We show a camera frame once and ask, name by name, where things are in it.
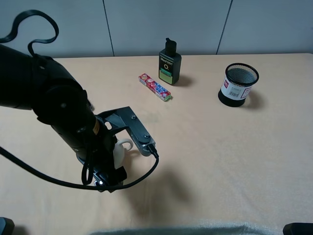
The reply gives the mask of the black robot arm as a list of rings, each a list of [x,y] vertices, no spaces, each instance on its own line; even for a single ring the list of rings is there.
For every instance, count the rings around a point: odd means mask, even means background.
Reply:
[[[97,177],[99,186],[113,191],[127,178],[125,168],[114,165],[115,135],[94,114],[87,92],[51,57],[1,46],[0,104],[32,110],[39,122],[51,126],[83,164],[84,185]]]

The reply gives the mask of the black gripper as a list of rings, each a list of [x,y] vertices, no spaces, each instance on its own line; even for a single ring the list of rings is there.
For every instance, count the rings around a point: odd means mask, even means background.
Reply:
[[[83,164],[81,180],[84,186],[89,186],[93,178],[96,180],[98,191],[113,192],[123,188],[122,181],[127,178],[123,167],[114,165],[114,147],[117,138],[110,134],[102,137],[90,133],[82,133],[86,150],[85,157],[77,157]]]

